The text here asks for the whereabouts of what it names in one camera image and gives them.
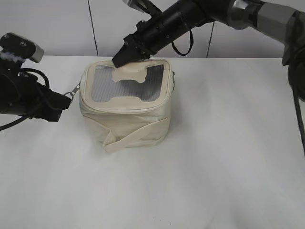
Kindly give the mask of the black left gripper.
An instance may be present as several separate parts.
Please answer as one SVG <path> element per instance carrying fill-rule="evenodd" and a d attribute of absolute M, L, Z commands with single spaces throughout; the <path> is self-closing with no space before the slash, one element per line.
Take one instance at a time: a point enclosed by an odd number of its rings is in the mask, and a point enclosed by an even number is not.
<path fill-rule="evenodd" d="M 17 76 L 19 100 L 16 115 L 30 119 L 57 122 L 62 110 L 69 108 L 71 99 L 50 89 L 50 82 L 43 73 L 20 73 Z"/>

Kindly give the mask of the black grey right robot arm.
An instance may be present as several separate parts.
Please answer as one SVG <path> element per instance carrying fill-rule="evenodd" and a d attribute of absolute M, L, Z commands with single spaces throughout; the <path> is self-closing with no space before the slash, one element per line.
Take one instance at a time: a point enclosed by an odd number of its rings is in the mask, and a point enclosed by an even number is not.
<path fill-rule="evenodd" d="M 294 8 L 261 0 L 179 0 L 161 11 L 149 0 L 127 0 L 129 7 L 150 15 L 124 38 L 113 57 L 116 67 L 149 59 L 195 27 L 219 21 L 231 28 L 251 27 L 282 43 L 282 64 L 300 99 L 305 97 L 305 14 Z"/>

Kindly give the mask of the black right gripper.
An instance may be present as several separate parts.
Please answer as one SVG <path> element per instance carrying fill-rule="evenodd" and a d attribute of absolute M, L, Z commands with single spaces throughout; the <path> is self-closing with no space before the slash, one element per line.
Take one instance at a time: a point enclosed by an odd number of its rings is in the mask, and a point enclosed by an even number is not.
<path fill-rule="evenodd" d="M 186 33 L 186 24 L 181 20 L 141 21 L 136 32 L 124 38 L 124 45 L 112 58 L 116 68 L 157 54 L 171 44 L 174 51 L 185 56 L 174 45 L 174 41 Z"/>

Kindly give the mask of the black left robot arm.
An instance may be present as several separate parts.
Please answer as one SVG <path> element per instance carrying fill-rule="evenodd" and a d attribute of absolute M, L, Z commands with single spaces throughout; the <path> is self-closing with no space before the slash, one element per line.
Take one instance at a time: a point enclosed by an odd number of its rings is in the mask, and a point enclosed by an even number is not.
<path fill-rule="evenodd" d="M 25 68 L 17 74 L 0 74 L 0 113 L 57 122 L 72 99 L 50 88 L 47 76 Z"/>

